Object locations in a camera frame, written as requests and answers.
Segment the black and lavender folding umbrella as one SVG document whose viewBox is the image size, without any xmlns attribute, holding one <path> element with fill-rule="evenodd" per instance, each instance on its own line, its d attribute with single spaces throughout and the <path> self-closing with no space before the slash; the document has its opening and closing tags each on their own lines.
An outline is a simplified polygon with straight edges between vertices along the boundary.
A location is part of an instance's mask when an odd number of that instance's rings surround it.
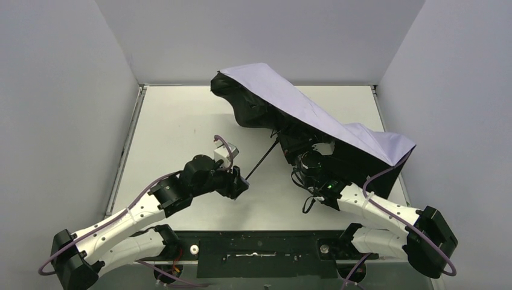
<svg viewBox="0 0 512 290">
<path fill-rule="evenodd" d="M 280 132 L 333 137 L 332 155 L 318 147 L 325 160 L 309 175 L 312 185 L 353 182 L 386 199 L 415 148 L 404 135 L 339 122 L 265 63 L 221 69 L 210 89 L 231 105 L 241 127 L 270 129 L 277 137 Z"/>
</svg>

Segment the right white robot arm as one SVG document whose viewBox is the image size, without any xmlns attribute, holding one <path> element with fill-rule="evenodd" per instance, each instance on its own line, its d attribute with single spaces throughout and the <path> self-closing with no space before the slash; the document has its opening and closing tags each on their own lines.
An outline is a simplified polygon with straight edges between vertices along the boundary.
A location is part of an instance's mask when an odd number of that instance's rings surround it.
<svg viewBox="0 0 512 290">
<path fill-rule="evenodd" d="M 409 140 L 386 132 L 338 139 L 293 128 L 279 130 L 277 141 L 294 183 L 312 202 L 362 218 L 345 234 L 354 250 L 403 259 L 433 279 L 456 275 L 451 257 L 458 240 L 443 215 L 431 206 L 418 209 L 389 199 L 414 149 Z"/>
</svg>

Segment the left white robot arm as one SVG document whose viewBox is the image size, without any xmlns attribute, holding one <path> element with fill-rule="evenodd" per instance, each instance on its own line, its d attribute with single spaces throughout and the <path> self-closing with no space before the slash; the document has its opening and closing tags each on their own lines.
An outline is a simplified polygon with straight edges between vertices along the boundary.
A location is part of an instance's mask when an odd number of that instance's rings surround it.
<svg viewBox="0 0 512 290">
<path fill-rule="evenodd" d="M 238 166 L 196 155 L 183 170 L 153 181 L 125 209 L 74 233 L 54 236 L 50 262 L 63 289 L 88 289 L 103 274 L 126 263 L 176 249 L 169 226 L 145 228 L 189 207 L 193 198 L 217 192 L 237 199 L 249 188 Z"/>
</svg>

